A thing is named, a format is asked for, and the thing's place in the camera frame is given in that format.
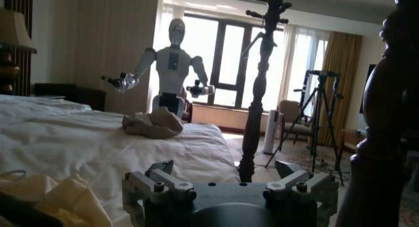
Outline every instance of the wooden bedpost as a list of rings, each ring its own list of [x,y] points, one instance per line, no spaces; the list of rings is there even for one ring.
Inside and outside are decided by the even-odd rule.
[[[277,23],[288,23],[288,20],[280,19],[278,15],[290,7],[282,0],[257,0],[268,3],[268,12],[260,15],[256,12],[246,11],[246,15],[264,20],[264,35],[260,44],[260,62],[257,65],[258,74],[253,83],[253,101],[248,108],[248,118],[242,138],[242,157],[238,165],[238,174],[241,182],[250,182],[254,164],[253,156],[258,145],[260,117],[262,113],[261,98],[266,88],[266,71],[269,69],[269,57],[273,50],[273,31]]]
[[[417,131],[419,0],[396,0],[380,33],[386,49],[364,92],[366,139],[350,158],[337,227],[397,226],[404,172],[402,132]]]

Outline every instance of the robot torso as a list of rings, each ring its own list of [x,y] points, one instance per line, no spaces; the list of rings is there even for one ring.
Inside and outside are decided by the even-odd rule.
[[[189,73],[190,56],[182,49],[165,47],[156,53],[160,93],[178,95]]]

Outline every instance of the carpet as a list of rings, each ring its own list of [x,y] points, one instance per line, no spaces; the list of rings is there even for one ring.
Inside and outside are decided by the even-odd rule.
[[[241,143],[242,135],[224,133],[222,134],[226,145],[230,150],[230,155],[234,160],[234,164],[238,164],[241,159]],[[265,163],[269,160],[269,156],[262,154],[260,150],[262,149],[264,137],[258,139],[258,147],[254,153],[254,174],[252,176],[253,182],[270,182],[280,179],[277,172],[274,170],[273,162],[270,162],[268,169],[264,168]],[[298,164],[305,170],[310,170],[310,152],[306,149],[306,142],[297,141],[292,144],[292,140],[285,140],[281,146],[281,152],[277,152],[274,159]],[[338,187],[338,198],[337,198],[337,210],[341,205],[342,197],[346,192],[346,186],[349,183],[349,157],[352,154],[342,152],[340,170],[342,172],[344,187]],[[317,146],[317,160],[314,165],[314,172],[330,172],[333,171],[334,165],[334,153],[333,149],[324,146]],[[338,175],[336,172],[332,173],[338,181]],[[330,217],[329,226],[334,226],[336,215]],[[400,202],[400,212],[398,212],[398,226],[400,227],[419,227],[419,194],[409,192],[406,189],[402,191],[401,202]]]

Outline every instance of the crumpled cloth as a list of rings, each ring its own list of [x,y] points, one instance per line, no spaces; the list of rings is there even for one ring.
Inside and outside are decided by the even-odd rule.
[[[15,174],[0,174],[0,191],[61,221],[65,227],[111,227],[99,202],[78,176],[57,182],[47,176],[15,179]],[[0,218],[0,226],[14,226]]]
[[[123,116],[122,128],[127,135],[165,139],[181,133],[182,122],[165,107],[158,107],[149,114],[135,113],[131,116]]]

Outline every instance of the white bedsheet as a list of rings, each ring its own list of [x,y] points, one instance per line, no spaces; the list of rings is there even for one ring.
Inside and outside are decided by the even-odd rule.
[[[55,180],[79,175],[115,227],[130,226],[121,209],[125,172],[173,159],[178,179],[238,181],[216,126],[185,124],[177,136],[152,140],[125,135],[121,117],[66,101],[0,96],[0,172],[22,169]]]

